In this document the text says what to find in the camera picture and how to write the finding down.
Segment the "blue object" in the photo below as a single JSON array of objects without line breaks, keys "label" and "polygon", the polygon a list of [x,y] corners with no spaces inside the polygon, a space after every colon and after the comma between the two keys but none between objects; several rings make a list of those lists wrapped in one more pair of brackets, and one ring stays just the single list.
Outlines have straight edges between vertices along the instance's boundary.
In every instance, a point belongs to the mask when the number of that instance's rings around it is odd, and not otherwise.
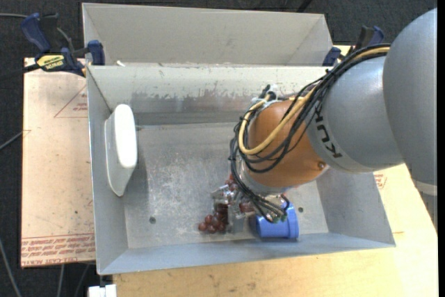
[{"label": "blue object", "polygon": [[105,65],[105,54],[102,44],[97,40],[91,40],[87,45],[92,56],[93,65]]},{"label": "blue object", "polygon": [[51,45],[40,28],[39,21],[39,13],[33,13],[22,21],[20,28],[28,41],[32,42],[39,48],[40,52],[44,53],[51,49]]},{"label": "blue object", "polygon": [[323,61],[323,66],[333,66],[335,61],[340,56],[341,50],[338,47],[333,47],[327,53],[325,60]]},{"label": "blue object", "polygon": [[383,31],[380,27],[373,26],[373,29],[374,34],[373,37],[369,40],[368,46],[381,44],[383,39],[385,38],[385,35],[383,34]]},{"label": "blue object", "polygon": [[297,239],[300,235],[295,207],[290,204],[287,208],[287,219],[278,223],[269,223],[264,217],[256,217],[256,227],[261,238]]}]

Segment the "white plastic object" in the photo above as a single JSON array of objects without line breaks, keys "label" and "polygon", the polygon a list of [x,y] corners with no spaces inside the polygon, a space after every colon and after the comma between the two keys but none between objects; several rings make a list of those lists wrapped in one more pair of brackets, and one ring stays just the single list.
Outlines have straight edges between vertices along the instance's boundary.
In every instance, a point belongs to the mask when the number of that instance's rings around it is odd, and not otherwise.
[{"label": "white plastic object", "polygon": [[88,297],[118,297],[118,291],[115,284],[105,287],[91,286],[88,288]]},{"label": "white plastic object", "polygon": [[138,160],[133,111],[126,104],[116,106],[105,121],[105,146],[108,182],[121,197]]}]

